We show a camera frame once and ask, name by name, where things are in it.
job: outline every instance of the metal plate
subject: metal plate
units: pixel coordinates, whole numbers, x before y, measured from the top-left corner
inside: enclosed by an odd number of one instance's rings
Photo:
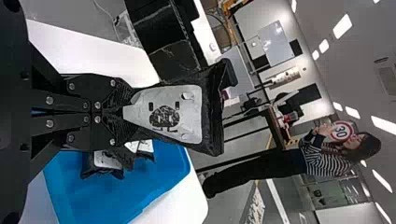
[[[180,142],[202,142],[201,87],[152,88],[140,91],[131,102],[132,105],[123,108],[125,120]]]

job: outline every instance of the striped shirt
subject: striped shirt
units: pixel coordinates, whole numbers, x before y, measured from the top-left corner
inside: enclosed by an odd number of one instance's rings
[[[300,140],[299,148],[304,154],[306,173],[317,176],[341,176],[350,170],[354,164],[342,156],[322,153],[322,149],[336,150],[331,148],[329,144],[323,143],[324,138],[320,134],[313,135],[311,131]]]

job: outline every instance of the desk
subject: desk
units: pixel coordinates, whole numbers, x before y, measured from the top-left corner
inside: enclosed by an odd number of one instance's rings
[[[252,119],[252,118],[255,118],[255,117],[258,117],[258,116],[265,116],[265,118],[267,119],[267,122],[268,122],[268,126],[267,127],[263,127],[263,128],[261,128],[259,130],[253,131],[251,133],[245,133],[245,134],[236,136],[235,138],[226,140],[226,142],[227,141],[233,141],[233,140],[236,140],[238,138],[245,137],[247,135],[250,135],[250,134],[253,134],[253,133],[256,133],[256,132],[260,132],[260,131],[263,131],[263,130],[266,130],[266,129],[270,129],[271,133],[272,133],[272,135],[274,137],[274,140],[276,142],[276,149],[279,149],[279,150],[286,149],[285,140],[284,140],[283,135],[281,133],[281,130],[280,130],[281,128],[280,128],[280,125],[279,125],[279,123],[277,121],[275,111],[274,111],[274,109],[272,107],[264,109],[263,111],[260,111],[260,112],[254,114],[254,115],[251,115],[251,116],[248,116],[248,117],[245,117],[245,118],[241,118],[239,120],[236,120],[236,121],[230,122],[228,124],[225,124],[224,128],[231,127],[231,126],[233,126],[233,125],[235,125],[237,123],[241,123],[241,122],[243,122],[245,120]],[[253,153],[253,154],[250,154],[250,155],[246,155],[246,156],[243,156],[243,157],[239,157],[239,158],[236,158],[236,159],[233,159],[233,160],[224,161],[224,162],[220,162],[220,163],[213,164],[213,165],[210,165],[210,166],[206,166],[206,167],[197,169],[196,173],[200,174],[202,172],[214,170],[214,169],[217,169],[217,168],[220,168],[220,167],[224,167],[224,166],[228,166],[228,165],[232,165],[232,164],[237,164],[237,163],[239,163],[241,161],[248,161],[248,160],[254,159],[256,157],[260,157],[262,155],[265,155],[265,153],[266,153],[266,150],[265,151],[261,151],[261,152],[257,152],[257,153]]]

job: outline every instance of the ceiling light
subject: ceiling light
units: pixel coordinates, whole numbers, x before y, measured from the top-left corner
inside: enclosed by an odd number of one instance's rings
[[[361,161],[361,165],[363,165],[364,167],[367,167],[366,161]]]
[[[375,203],[376,208],[378,208],[378,211],[381,213],[381,215],[387,220],[387,222],[389,224],[392,224],[392,221],[390,220],[390,217],[388,216],[388,214],[384,211],[384,209],[382,209],[381,205],[379,205],[379,203]]]
[[[356,119],[360,119],[361,118],[361,115],[359,114],[359,111],[357,111],[354,108],[346,106],[346,112],[348,113],[349,116],[352,116],[353,118],[356,118]]]
[[[375,127],[382,129],[388,133],[393,133],[396,135],[396,124],[390,121],[379,119],[377,117],[372,116],[372,121]]]
[[[344,111],[343,107],[342,107],[340,104],[338,104],[338,103],[336,103],[336,102],[332,102],[332,105],[334,105],[334,108],[335,108],[336,110]]]
[[[335,35],[335,38],[339,39],[352,27],[352,21],[349,16],[346,14],[343,19],[341,19],[332,29],[332,32]]]
[[[379,183],[381,183],[390,193],[393,193],[393,189],[390,186],[390,184],[388,183],[388,181],[386,179],[384,179],[384,177],[382,177],[379,173],[377,173],[375,170],[373,170],[373,175],[375,176],[375,178],[379,181]]]
[[[367,197],[370,197],[370,196],[371,196],[370,191],[369,191],[366,187],[364,187],[364,186],[363,186],[363,191],[364,191],[364,194],[365,194]]]
[[[319,45],[319,49],[321,53],[326,52],[327,49],[329,49],[329,42],[327,41],[327,39],[324,39],[320,45]]]
[[[295,13],[297,10],[297,1],[296,0],[291,0],[291,10]]]
[[[356,195],[359,195],[358,190],[355,188],[355,186],[352,186],[353,190],[355,191]]]
[[[315,51],[312,53],[312,58],[314,58],[315,61],[319,58],[319,52],[318,52],[317,50],[315,50]]]

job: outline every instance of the white ceiling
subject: white ceiling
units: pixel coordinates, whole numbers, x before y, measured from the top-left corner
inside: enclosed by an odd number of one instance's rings
[[[340,39],[332,37],[332,28],[345,15],[353,27]],[[384,93],[375,73],[374,60],[396,50],[396,1],[381,0],[297,0],[297,21],[311,52],[327,38],[330,48],[320,54],[318,69],[331,99],[344,107],[341,119],[355,120],[361,131],[378,136],[381,152],[362,167],[373,196],[396,223],[396,195],[389,193],[373,176],[376,169],[396,191],[396,136],[377,129],[371,116],[396,123],[396,102]],[[345,112],[345,106],[357,109],[361,119]]]

